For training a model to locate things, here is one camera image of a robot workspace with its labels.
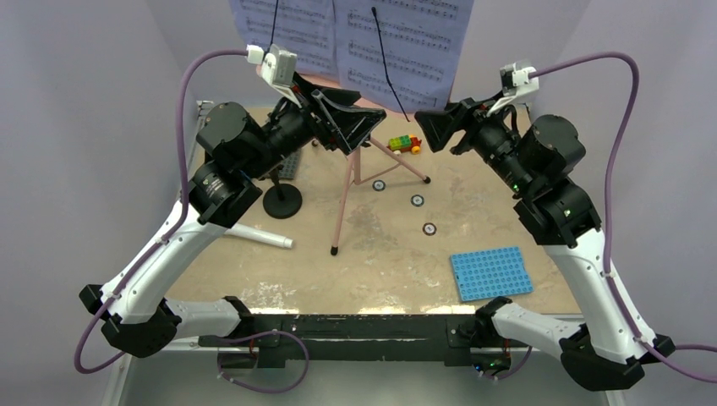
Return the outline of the pink music stand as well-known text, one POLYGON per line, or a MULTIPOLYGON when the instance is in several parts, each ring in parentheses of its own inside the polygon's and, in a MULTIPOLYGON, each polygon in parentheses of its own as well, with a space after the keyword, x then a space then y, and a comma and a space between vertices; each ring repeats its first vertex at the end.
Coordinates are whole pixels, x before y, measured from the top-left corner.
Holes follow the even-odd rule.
POLYGON ((375 173, 374 175, 368 177, 368 178, 362 178, 361 173, 361 158, 362 158, 362 146, 359 146, 356 150, 350 152, 347 154, 347 164, 346 164, 346 171, 343 178, 343 186, 342 186, 342 195, 339 200, 339 206, 337 211, 337 220, 335 223, 335 228, 331 240, 331 248, 330 248, 330 254, 331 255, 337 255, 339 252, 339 245, 340 245, 340 237, 341 237, 341 231, 342 231, 342 224, 343 219, 345 215, 345 209, 346 204, 348 200, 348 194, 349 190, 353 185, 361 185, 365 184, 369 181, 376 181, 377 179, 380 179, 380 176, 386 173, 389 173, 395 169, 398 169, 400 167, 403 167, 407 169, 410 173, 418 177, 424 184, 429 184, 431 182, 431 179, 428 175, 422 173, 419 171, 415 166, 411 165, 409 162, 406 162, 404 158, 400 156, 401 153, 394 153, 388 149, 386 145, 381 144, 379 141, 369 137, 366 142, 368 145, 372 145, 376 147, 379 151, 381 151, 386 156, 390 157, 395 164, 392 167, 387 168, 386 170, 382 172, 375 173))

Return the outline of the black microphone stand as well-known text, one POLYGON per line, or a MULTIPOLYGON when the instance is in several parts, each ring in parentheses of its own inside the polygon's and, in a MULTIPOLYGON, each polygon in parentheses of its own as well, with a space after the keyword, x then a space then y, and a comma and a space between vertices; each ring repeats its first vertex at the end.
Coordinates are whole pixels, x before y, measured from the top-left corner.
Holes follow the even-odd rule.
POLYGON ((262 204, 267 215, 275 219, 287 219, 296 215, 303 204, 303 196, 298 188, 280 182, 279 170, 269 173, 273 185, 265 192, 262 204))

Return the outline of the white microphone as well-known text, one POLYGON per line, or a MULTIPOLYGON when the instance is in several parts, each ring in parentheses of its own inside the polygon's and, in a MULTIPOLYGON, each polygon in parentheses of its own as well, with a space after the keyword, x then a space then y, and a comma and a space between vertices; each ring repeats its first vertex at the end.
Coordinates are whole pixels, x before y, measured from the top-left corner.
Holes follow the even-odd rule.
POLYGON ((268 244, 281 249, 290 250, 293 247, 293 240, 289 237, 267 232, 258 228, 249 227, 243 224, 236 224, 229 228, 225 234, 227 236, 247 239, 261 244, 268 244))

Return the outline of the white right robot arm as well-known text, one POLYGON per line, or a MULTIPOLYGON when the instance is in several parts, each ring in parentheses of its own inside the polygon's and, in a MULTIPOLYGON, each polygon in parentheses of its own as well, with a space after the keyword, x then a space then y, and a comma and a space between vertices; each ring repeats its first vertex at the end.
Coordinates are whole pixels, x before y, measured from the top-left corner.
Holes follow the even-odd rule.
POLYGON ((414 117, 432 151, 462 132, 451 153, 475 151, 511 189, 520 223, 560 270, 583 321, 560 321, 498 297, 477 310, 470 340, 480 347, 516 340, 558 359, 584 389, 627 390, 675 344, 648 327, 634 305, 614 299, 625 288, 604 252, 605 228, 587 192, 570 179, 586 153, 574 125, 546 114, 519 134, 506 125, 510 112, 468 98, 414 117))

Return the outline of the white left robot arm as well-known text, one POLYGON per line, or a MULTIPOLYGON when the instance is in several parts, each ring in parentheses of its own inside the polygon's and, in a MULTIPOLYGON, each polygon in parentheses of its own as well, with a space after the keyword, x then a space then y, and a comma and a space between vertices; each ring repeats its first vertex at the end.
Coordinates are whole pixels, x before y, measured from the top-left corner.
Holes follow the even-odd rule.
POLYGON ((138 358, 186 337, 247 343, 252 323, 238 299, 178 301, 167 291, 260 198, 257 178, 311 140, 343 153, 361 146, 386 112, 361 107, 359 99, 357 91, 318 86, 295 75, 265 123, 235 101, 213 107, 196 136, 205 162, 184 185, 155 239, 111 281, 80 291, 107 342, 138 358))

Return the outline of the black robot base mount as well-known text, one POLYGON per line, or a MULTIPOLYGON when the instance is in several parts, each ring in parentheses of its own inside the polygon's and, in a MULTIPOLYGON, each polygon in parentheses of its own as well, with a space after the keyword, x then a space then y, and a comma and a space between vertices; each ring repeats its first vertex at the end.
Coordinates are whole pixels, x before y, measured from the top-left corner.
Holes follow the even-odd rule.
POLYGON ((501 376, 518 365, 524 344, 478 331, 473 314, 252 315, 228 338, 202 347, 235 348, 228 368, 283 368, 289 360, 440 362, 501 376))

